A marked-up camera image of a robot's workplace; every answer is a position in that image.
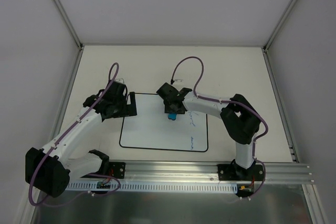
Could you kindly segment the blue whiteboard eraser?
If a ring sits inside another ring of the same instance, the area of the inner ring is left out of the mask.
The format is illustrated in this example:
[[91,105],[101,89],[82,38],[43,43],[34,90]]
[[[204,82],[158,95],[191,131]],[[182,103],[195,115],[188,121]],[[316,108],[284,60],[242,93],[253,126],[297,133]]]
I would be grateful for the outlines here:
[[167,117],[168,117],[169,120],[175,121],[176,118],[177,118],[177,114],[176,113],[169,113]]

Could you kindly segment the white whiteboard black rim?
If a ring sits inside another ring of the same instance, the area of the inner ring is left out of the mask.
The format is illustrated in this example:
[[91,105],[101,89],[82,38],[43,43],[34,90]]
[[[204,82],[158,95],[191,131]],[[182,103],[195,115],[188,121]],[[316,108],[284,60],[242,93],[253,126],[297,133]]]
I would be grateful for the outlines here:
[[207,115],[187,111],[169,119],[157,94],[136,93],[137,115],[123,119],[120,146],[149,150],[206,152]]

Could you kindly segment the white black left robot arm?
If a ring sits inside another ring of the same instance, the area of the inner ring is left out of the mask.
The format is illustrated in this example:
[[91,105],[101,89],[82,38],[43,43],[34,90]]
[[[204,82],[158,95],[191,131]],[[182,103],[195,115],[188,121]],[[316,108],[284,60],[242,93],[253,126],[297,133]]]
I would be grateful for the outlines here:
[[40,149],[32,147],[25,156],[25,181],[28,194],[33,188],[51,197],[60,196],[69,183],[83,176],[104,177],[110,174],[109,156],[90,150],[72,159],[74,150],[85,136],[107,119],[136,116],[135,93],[91,95],[86,98],[71,125]]

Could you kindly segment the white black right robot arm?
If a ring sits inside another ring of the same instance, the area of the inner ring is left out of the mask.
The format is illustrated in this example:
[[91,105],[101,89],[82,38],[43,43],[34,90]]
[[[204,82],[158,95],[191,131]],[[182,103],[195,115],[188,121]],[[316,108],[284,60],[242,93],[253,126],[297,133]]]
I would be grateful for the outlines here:
[[241,94],[229,100],[195,96],[193,92],[184,95],[167,95],[163,98],[166,108],[172,113],[183,114],[186,111],[201,112],[221,119],[228,135],[236,142],[235,175],[241,180],[252,176],[253,144],[252,140],[261,123],[260,116]]

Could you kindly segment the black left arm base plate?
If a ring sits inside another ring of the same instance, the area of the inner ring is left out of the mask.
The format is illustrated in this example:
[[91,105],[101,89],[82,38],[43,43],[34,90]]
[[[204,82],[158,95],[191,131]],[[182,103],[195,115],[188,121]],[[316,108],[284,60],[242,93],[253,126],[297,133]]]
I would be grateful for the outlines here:
[[125,162],[109,162],[108,175],[117,179],[124,179],[125,167]]

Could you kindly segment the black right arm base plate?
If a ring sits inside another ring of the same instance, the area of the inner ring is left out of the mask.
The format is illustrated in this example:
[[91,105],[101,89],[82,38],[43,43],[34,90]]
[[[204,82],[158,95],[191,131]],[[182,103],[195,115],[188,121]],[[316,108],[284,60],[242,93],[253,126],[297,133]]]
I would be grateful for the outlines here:
[[262,165],[252,164],[248,169],[241,168],[235,163],[218,164],[217,174],[220,181],[262,181],[265,171]]

